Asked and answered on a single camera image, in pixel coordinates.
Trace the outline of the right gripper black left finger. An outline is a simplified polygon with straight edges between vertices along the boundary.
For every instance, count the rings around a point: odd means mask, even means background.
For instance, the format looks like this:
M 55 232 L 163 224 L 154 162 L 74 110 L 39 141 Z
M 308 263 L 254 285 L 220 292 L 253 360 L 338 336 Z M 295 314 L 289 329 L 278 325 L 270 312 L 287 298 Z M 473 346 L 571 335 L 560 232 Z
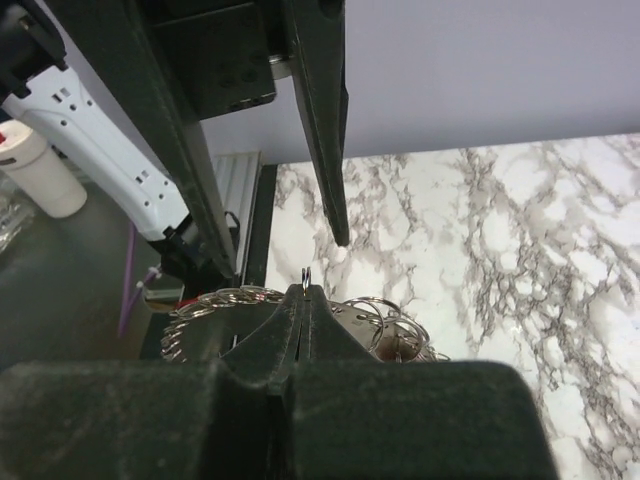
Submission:
M 5 479 L 289 479 L 282 390 L 303 289 L 228 304 L 260 326 L 205 361 L 30 362 L 1 376 Z

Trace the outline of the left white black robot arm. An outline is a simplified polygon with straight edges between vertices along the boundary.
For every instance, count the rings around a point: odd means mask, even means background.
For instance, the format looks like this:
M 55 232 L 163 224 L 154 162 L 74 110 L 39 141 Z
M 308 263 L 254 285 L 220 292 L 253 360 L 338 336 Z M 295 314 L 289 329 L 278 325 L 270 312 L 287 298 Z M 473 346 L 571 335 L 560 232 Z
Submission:
M 341 1 L 5 1 L 1 107 L 73 160 L 195 291 L 237 248 L 201 124 L 264 105 L 287 63 L 337 244 L 348 92 Z

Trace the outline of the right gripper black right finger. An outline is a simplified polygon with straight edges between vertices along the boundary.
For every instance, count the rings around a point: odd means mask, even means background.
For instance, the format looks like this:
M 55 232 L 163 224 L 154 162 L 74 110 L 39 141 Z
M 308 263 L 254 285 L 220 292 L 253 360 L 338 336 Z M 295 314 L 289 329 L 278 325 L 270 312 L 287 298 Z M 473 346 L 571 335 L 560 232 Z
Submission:
M 522 376 L 488 361 L 317 359 L 294 370 L 298 479 L 552 479 Z

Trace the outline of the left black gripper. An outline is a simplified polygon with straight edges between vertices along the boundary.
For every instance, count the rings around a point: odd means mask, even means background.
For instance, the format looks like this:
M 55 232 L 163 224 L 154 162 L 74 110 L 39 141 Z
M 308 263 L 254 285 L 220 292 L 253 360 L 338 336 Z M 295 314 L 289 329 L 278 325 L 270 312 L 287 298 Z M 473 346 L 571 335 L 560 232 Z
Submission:
M 170 174 L 226 278 L 236 253 L 199 118 L 272 102 L 270 59 L 287 57 L 287 36 L 324 213 L 336 244 L 349 244 L 343 1 L 146 1 L 149 23 L 136 1 L 47 5 Z

